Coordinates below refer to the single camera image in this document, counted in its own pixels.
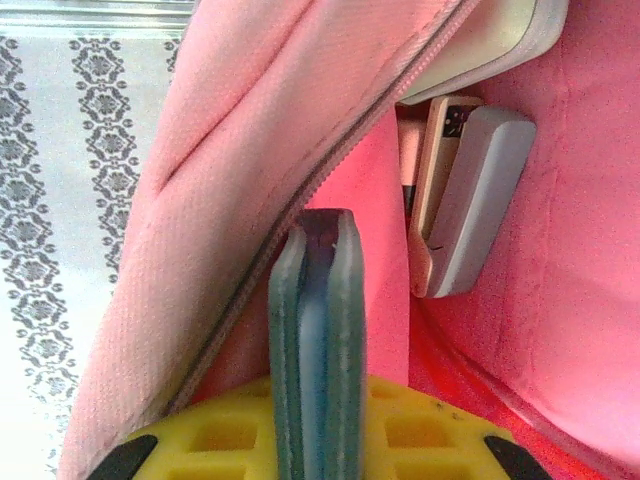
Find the black plastic part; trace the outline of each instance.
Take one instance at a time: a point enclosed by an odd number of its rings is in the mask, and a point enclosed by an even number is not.
[[[542,465],[520,445],[495,436],[485,437],[484,443],[511,480],[553,480]]]
[[[476,108],[478,108],[477,105],[451,105],[447,108],[442,136],[444,138],[462,137],[464,124],[467,123],[469,115]]]
[[[407,215],[411,215],[413,209],[413,202],[416,198],[416,186],[415,185],[403,185],[402,195],[404,197],[404,212]]]
[[[157,444],[153,435],[142,435],[118,445],[87,480],[132,480]]]

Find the zipper track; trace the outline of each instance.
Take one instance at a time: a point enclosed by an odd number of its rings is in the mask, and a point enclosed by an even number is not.
[[[182,385],[162,412],[163,415],[175,413],[188,404],[202,376],[217,356],[222,344],[233,328],[236,319],[246,306],[269,260],[275,253],[280,241],[293,225],[299,212],[302,211],[304,206],[333,170],[335,170],[344,158],[355,148],[366,132],[395,104],[416,77],[431,63],[479,1],[480,0],[460,1],[449,18],[443,22],[435,35],[431,37],[426,45],[409,62],[404,71],[381,94],[373,105],[362,114],[327,155],[318,162],[306,181],[298,188],[294,195],[292,195],[290,201],[282,209],[273,227],[267,234],[265,241],[262,243],[252,263],[249,265],[247,273],[240,281],[221,319],[209,334],[203,348],[198,352]]]

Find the white curtain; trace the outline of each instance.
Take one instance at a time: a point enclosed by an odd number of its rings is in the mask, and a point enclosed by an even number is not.
[[[0,478],[54,477],[178,38],[0,36]]]

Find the pink backpack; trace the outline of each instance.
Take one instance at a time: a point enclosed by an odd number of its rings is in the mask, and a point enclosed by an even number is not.
[[[553,478],[640,477],[639,3],[573,1],[551,51],[475,87],[536,142],[474,289],[410,298],[393,105],[476,3],[201,2],[58,478],[267,371],[265,272],[306,205],[355,214],[371,373],[506,426]]]

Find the white plastic object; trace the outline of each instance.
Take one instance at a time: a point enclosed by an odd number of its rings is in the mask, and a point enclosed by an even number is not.
[[[569,0],[482,0],[403,96],[414,105],[514,68],[558,40]]]

